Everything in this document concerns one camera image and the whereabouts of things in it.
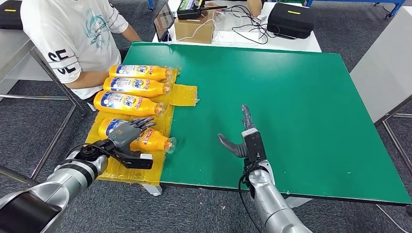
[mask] white t-shirt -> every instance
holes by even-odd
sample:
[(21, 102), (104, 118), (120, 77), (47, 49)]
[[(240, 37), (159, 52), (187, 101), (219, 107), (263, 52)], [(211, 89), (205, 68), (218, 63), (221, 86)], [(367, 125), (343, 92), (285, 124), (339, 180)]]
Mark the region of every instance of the white t-shirt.
[[(46, 58), (61, 83), (81, 71), (105, 71), (121, 63), (113, 33), (129, 23), (108, 0), (25, 0), (21, 5), (24, 32)], [(81, 99), (102, 86), (72, 89)]]

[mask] bottle cap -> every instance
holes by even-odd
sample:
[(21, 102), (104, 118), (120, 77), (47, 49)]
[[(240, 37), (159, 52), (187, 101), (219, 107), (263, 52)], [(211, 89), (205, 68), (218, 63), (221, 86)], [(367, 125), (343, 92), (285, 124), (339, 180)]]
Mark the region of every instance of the bottle cap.
[(171, 81), (173, 79), (173, 67), (166, 68), (166, 79)]
[(163, 84), (163, 94), (168, 94), (172, 90), (172, 84), (170, 82), (165, 82)]
[(165, 114), (166, 111), (166, 106), (164, 103), (160, 102), (156, 105), (156, 108), (154, 109), (154, 114), (158, 115), (158, 116), (163, 116)]
[(174, 149), (176, 149), (176, 138), (175, 137), (171, 137), (169, 138), (166, 142), (165, 142), (165, 151), (168, 154), (171, 154), (174, 152)]

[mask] cardboard box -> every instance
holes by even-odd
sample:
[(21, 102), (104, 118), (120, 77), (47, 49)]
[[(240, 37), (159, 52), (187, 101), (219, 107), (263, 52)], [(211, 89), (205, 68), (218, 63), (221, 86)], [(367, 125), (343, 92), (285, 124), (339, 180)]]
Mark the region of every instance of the cardboard box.
[(210, 11), (206, 15), (206, 17), (200, 16), (196, 20), (193, 20), (193, 19), (179, 20), (178, 18), (176, 18), (174, 20), (174, 28), (176, 30), (177, 40), (184, 41), (184, 42), (211, 44), (212, 39), (213, 39), (213, 31), (215, 30), (215, 27), (214, 27), (212, 20), (210, 20), (206, 24), (204, 23), (208, 21), (209, 19), (212, 19), (213, 12), (214, 11)]

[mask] metal table frame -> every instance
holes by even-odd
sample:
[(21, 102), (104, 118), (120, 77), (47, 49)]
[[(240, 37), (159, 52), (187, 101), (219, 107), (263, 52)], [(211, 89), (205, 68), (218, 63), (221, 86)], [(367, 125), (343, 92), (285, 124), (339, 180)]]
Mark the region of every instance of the metal table frame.
[(41, 157), (40, 161), (34, 168), (32, 174), (30, 177), (27, 177), (25, 175), (22, 175), (14, 170), (11, 170), (5, 166), (0, 165), (0, 173), (9, 176), (13, 179), (16, 179), (18, 181), (30, 184), (30, 185), (36, 185), (39, 184), (39, 182), (36, 181), (36, 178), (39, 175), (40, 170), (43, 168), (44, 163), (50, 156), (54, 146), (56, 145), (57, 141), (59, 140), (60, 136), (63, 133), (63, 130), (67, 126), (67, 123), (69, 122), (71, 116), (73, 115), (74, 110), (77, 108), (79, 111), (83, 114), (86, 115), (86, 110), (81, 106), (81, 104), (74, 98), (72, 93), (64, 86), (63, 84), (60, 83), (56, 75), (52, 72), (50, 69), (49, 65), (47, 62), (45, 62), (45, 59), (43, 55), (38, 51), (36, 47), (33, 47), (30, 50), (31, 56), (37, 61), (37, 63), (42, 67), (42, 69), (47, 73), (47, 75), (59, 86), (59, 88), (63, 91), (63, 93), (66, 95), (66, 97), (51, 97), (51, 96), (18, 96), (18, 95), (9, 95), (9, 94), (0, 94), (0, 98), (11, 98), (11, 99), (26, 99), (26, 100), (70, 100), (73, 103), (73, 106), (70, 108), (69, 112), (67, 113), (65, 119), (63, 120), (62, 124), (60, 125), (57, 133), (54, 135), (51, 143), (47, 147), (46, 151), (44, 152), (43, 156)]
[(395, 107), (393, 110), (388, 112), (385, 116), (383, 116), (381, 119), (375, 122), (375, 126), (382, 124), (383, 127), (385, 127), (386, 132), (389, 134), (389, 137), (391, 137), (391, 140), (395, 144), (395, 147), (398, 150), (399, 154), (401, 155), (403, 161), (405, 162), (406, 167), (408, 168), (409, 172), (412, 174), (412, 161), (407, 157), (400, 142), (398, 141), (398, 138), (396, 137), (394, 131), (392, 130), (388, 122), (388, 120), (391, 117), (412, 118), (412, 114), (399, 113), (399, 111), (403, 107), (405, 107), (408, 103), (412, 103), (412, 96), (409, 96), (406, 100), (400, 103), (397, 107)]

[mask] black cable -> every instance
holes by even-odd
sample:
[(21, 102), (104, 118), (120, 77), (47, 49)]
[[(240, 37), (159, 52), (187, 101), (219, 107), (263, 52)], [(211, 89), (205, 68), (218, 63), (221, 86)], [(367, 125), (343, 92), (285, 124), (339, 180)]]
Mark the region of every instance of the black cable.
[(94, 148), (96, 148), (96, 149), (98, 149), (98, 150), (103, 151), (106, 155), (110, 155), (110, 156), (114, 157), (114, 155), (113, 155), (112, 153), (106, 151), (104, 148), (99, 147), (99, 146), (96, 146), (96, 145), (93, 145), (93, 144), (91, 144), (91, 143), (86, 143), (86, 142), (84, 142), (84, 143), (80, 143), (80, 144), (77, 144), (77, 145), (75, 145), (74, 147), (72, 147), (72, 148), (69, 150), (69, 152), (66, 154), (65, 158), (67, 158), (67, 157), (76, 149), (76, 147), (84, 146), (84, 145), (88, 145), (88, 146), (94, 147)]
[(255, 162), (255, 163), (253, 164), (253, 166), (252, 166), (249, 170), (247, 170), (246, 172), (244, 172), (243, 175), (240, 177), (240, 179), (239, 179), (239, 184), (238, 184), (238, 192), (239, 192), (240, 200), (242, 201), (242, 204), (243, 204), (243, 206), (244, 206), (244, 208), (245, 208), (245, 210), (246, 210), (246, 212), (247, 212), (247, 215), (249, 216), (250, 220), (253, 222), (253, 225), (256, 227), (257, 231), (258, 231), (259, 233), (262, 233), (262, 231), (260, 230), (260, 228), (258, 227), (258, 225), (257, 225), (257, 224), (255, 223), (255, 221), (253, 220), (252, 216), (250, 215), (250, 212), (249, 212), (249, 210), (247, 209), (246, 204), (245, 204), (245, 202), (244, 202), (243, 195), (242, 195), (242, 191), (241, 191), (241, 189), (240, 189), (240, 184), (243, 182), (243, 179), (245, 179), (246, 177), (249, 176), (249, 173), (251, 173), (251, 172), (254, 171), (254, 170), (261, 169), (260, 167), (256, 167), (256, 164), (257, 164), (257, 162)]
[[(276, 24), (272, 24), (272, 23), (262, 24), (262, 21), (259, 18), (252, 17), (252, 14), (250, 13), (249, 9), (245, 6), (243, 6), (243, 5), (235, 5), (235, 6), (232, 6), (232, 7), (224, 8), (224, 9), (222, 9), (222, 11), (223, 12), (230, 12), (230, 13), (242, 13), (242, 14), (244, 14), (243, 16), (242, 15), (238, 16), (238, 15), (235, 15), (235, 14), (233, 14), (233, 16), (238, 17), (238, 18), (246, 17), (246, 18), (250, 19), (250, 24), (245, 24), (245, 25), (242, 25), (242, 26), (239, 26), (239, 27), (232, 27), (232, 31), (234, 31), (236, 34), (240, 35), (241, 37), (243, 37), (247, 40), (250, 40), (250, 41), (255, 42), (257, 44), (260, 44), (260, 45), (264, 45), (264, 44), (267, 44), (269, 42), (269, 38), (275, 38), (275, 37), (280, 35), (279, 34), (280, 29)], [(266, 26), (267, 25), (276, 26), (277, 27), (277, 33), (273, 33), (274, 35), (270, 35), (267, 28), (263, 27), (265, 25)], [(265, 38), (266, 39), (265, 42), (255, 41), (255, 40), (247, 38), (246, 36), (244, 36), (244, 35), (240, 34), (239, 32), (235, 31), (235, 29), (243, 28), (243, 27), (246, 27), (246, 26), (248, 26), (248, 27), (253, 26), (254, 27), (254, 28), (250, 29), (249, 32), (251, 32), (253, 30), (258, 30), (259, 33), (261, 34), (260, 37), (259, 37), (259, 40), (261, 40), (262, 38)]]

